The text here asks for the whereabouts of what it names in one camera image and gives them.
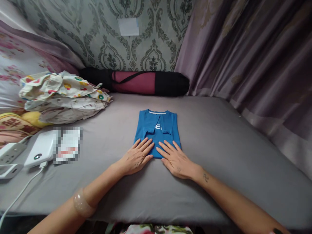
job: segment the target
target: bag strap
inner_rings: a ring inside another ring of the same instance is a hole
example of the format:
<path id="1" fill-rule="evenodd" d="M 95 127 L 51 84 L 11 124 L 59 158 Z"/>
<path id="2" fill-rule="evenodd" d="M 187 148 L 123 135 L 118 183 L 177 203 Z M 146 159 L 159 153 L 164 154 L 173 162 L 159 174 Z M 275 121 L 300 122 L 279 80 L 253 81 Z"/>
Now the bag strap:
<path id="1" fill-rule="evenodd" d="M 123 83 L 126 83 L 130 80 L 132 80 L 133 78 L 135 78 L 136 76 L 138 75 L 141 75 L 141 74 L 144 74 L 144 73 L 148 73 L 147 71 L 140 71 L 140 72 L 137 72 L 131 76 L 128 76 L 127 78 L 123 79 L 122 81 L 118 82 L 116 81 L 116 72 L 113 72 L 113 76 L 114 76 L 114 79 L 111 79 L 111 81 L 115 84 L 123 84 Z"/>

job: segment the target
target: bracelet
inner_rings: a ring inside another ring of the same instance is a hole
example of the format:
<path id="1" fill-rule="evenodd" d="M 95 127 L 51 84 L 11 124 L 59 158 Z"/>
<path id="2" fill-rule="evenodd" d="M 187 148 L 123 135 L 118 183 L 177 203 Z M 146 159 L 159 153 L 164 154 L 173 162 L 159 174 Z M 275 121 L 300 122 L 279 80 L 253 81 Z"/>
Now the bracelet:
<path id="1" fill-rule="evenodd" d="M 96 211 L 96 208 L 91 207 L 85 200 L 83 188 L 79 189 L 76 193 L 74 197 L 74 206 L 77 212 L 85 218 L 89 218 Z"/>

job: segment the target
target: mattress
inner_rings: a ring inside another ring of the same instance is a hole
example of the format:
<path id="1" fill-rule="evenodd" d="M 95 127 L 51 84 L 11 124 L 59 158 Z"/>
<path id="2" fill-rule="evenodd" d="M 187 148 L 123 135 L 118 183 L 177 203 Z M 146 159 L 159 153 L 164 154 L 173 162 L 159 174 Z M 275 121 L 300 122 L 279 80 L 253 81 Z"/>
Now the mattress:
<path id="1" fill-rule="evenodd" d="M 81 155 L 36 177 L 11 208 L 14 215 L 49 214 L 99 176 L 132 146 L 139 111 L 177 113 L 182 150 L 254 201 L 287 228 L 312 228 L 312 181 L 301 173 L 230 104 L 219 98 L 114 94 L 96 116 L 70 126 L 83 128 Z M 24 163 L 34 144 L 14 161 Z M 38 168 L 0 183 L 4 211 Z M 120 180 L 102 199 L 93 220 L 125 223 L 230 224 L 212 198 L 190 180 L 173 177 L 159 159 Z"/>

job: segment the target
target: yoga mat bag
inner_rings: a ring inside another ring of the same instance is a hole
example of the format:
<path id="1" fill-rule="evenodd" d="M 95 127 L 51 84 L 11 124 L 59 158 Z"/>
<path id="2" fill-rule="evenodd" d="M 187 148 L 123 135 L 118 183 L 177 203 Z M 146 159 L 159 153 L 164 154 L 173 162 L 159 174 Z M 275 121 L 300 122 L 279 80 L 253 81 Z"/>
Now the yoga mat bag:
<path id="1" fill-rule="evenodd" d="M 178 72 L 163 71 L 113 71 L 92 67 L 79 71 L 80 77 L 110 92 L 148 94 L 156 96 L 181 96 L 189 90 L 189 79 Z"/>

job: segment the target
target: blue t-shirt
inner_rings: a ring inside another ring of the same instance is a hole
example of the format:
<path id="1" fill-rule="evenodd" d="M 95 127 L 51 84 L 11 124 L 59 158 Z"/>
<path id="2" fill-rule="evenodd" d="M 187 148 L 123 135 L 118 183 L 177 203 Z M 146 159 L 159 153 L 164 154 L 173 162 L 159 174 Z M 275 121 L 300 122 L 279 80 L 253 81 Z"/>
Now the blue t-shirt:
<path id="1" fill-rule="evenodd" d="M 181 147 L 176 114 L 168 110 L 165 112 L 151 111 L 149 109 L 141 110 L 134 142 L 138 139 L 142 141 L 146 137 L 149 139 L 152 138 L 155 143 L 155 146 L 149 153 L 152 154 L 154 158 L 163 158 L 156 150 L 156 147 L 162 149 L 158 144 L 159 141 L 163 143 L 163 141 L 166 140 L 172 146 L 174 146 L 172 141 L 175 141 L 178 146 Z"/>

